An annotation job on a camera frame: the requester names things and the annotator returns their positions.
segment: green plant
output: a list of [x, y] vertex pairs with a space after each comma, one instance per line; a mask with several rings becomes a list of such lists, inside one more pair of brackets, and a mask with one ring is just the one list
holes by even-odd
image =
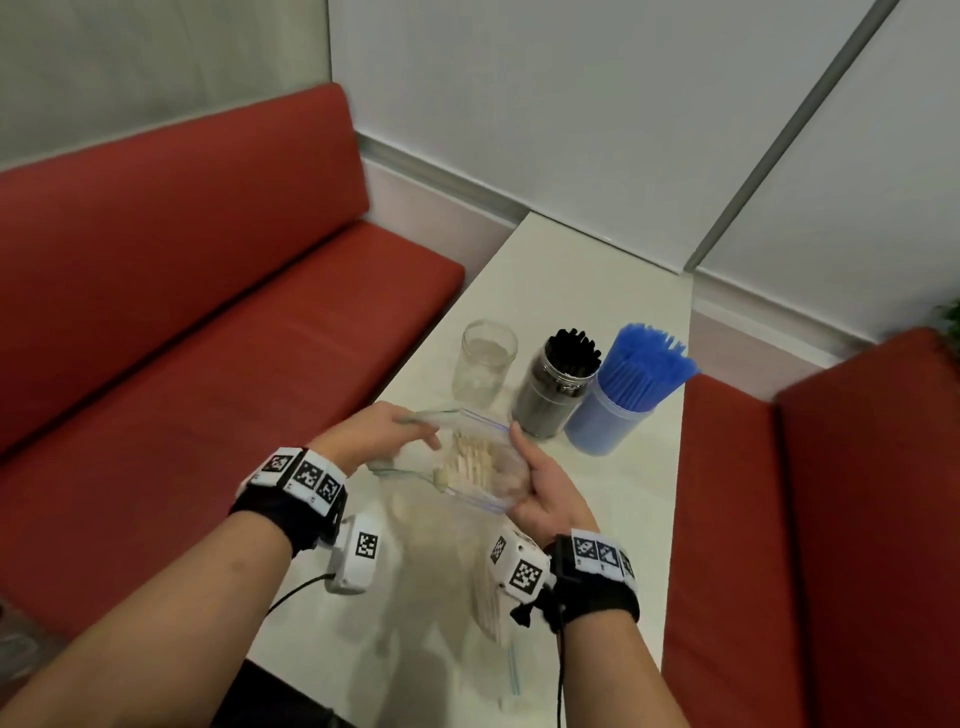
[[943, 306], [940, 315], [944, 320], [947, 343], [955, 352], [960, 353], [960, 299]]

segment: black wrist strap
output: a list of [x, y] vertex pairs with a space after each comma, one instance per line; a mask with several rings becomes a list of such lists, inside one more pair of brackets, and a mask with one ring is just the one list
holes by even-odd
[[290, 540], [295, 556], [317, 543], [333, 546], [347, 506], [341, 479], [335, 466], [307, 448], [281, 448], [248, 479], [229, 512], [252, 511], [270, 519]]
[[546, 549], [551, 556], [550, 570], [557, 577], [557, 582], [552, 588], [540, 590], [534, 602], [516, 607], [511, 612], [514, 620], [525, 627], [530, 626], [530, 615], [536, 607], [543, 612], [554, 634], [560, 631], [562, 624], [611, 609], [623, 610], [634, 621], [638, 621], [640, 605], [634, 590], [626, 581], [578, 570], [573, 548], [569, 536], [558, 536]]

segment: forearm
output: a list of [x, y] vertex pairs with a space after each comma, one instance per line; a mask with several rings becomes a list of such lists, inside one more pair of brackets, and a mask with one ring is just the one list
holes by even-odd
[[564, 653], [570, 728], [687, 728], [626, 612], [575, 619], [564, 630]]
[[208, 725], [290, 559], [273, 523], [233, 514], [70, 644], [0, 728]]

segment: hand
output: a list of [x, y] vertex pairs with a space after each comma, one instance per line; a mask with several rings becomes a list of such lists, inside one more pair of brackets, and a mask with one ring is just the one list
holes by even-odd
[[510, 439], [530, 466], [533, 480], [533, 493], [507, 512], [510, 520], [540, 548], [571, 528], [599, 533], [590, 507], [557, 461], [527, 440], [517, 423], [510, 425]]
[[400, 448], [414, 440], [440, 449], [436, 427], [401, 423], [411, 414], [405, 407], [379, 401], [318, 435], [307, 446], [347, 476], [371, 460], [394, 458]]

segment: person's left hand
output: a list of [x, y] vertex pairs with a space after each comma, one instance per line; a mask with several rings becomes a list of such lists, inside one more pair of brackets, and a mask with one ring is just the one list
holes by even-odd
[[371, 460], [395, 457], [400, 448], [414, 440], [422, 440], [430, 448], [440, 449], [436, 427], [400, 423], [410, 414], [405, 407], [379, 401], [318, 435], [307, 446], [334, 463], [347, 476]]

